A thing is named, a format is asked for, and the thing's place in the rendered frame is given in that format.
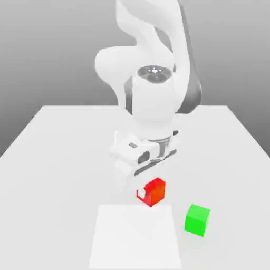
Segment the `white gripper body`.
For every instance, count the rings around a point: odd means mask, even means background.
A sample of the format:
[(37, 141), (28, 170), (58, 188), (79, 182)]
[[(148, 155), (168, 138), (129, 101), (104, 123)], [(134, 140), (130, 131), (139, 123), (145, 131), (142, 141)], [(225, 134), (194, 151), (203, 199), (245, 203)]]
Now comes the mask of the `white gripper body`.
[(126, 188), (141, 188), (150, 182), (153, 178), (157, 177), (163, 164), (176, 153), (177, 149), (173, 148), (162, 158), (147, 161), (136, 166), (126, 177)]

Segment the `small red cube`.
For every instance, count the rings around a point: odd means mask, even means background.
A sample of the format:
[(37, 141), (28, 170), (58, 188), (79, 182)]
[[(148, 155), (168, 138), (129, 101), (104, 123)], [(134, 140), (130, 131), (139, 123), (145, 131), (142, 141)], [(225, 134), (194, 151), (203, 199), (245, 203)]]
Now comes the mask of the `small red cube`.
[(155, 178), (154, 180), (150, 181), (144, 186), (146, 190), (146, 197), (144, 200), (142, 199), (139, 199), (139, 200), (141, 200), (143, 203), (145, 203), (149, 207), (154, 206), (155, 204), (157, 204), (158, 202), (164, 199), (166, 182), (163, 181), (161, 178)]

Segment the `small green cube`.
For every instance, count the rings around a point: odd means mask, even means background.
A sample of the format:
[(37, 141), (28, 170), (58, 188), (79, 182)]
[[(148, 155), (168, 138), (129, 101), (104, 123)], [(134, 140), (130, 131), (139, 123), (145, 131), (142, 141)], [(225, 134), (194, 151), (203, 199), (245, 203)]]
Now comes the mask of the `small green cube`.
[(187, 232), (204, 237), (210, 209), (191, 204), (185, 218), (184, 229)]

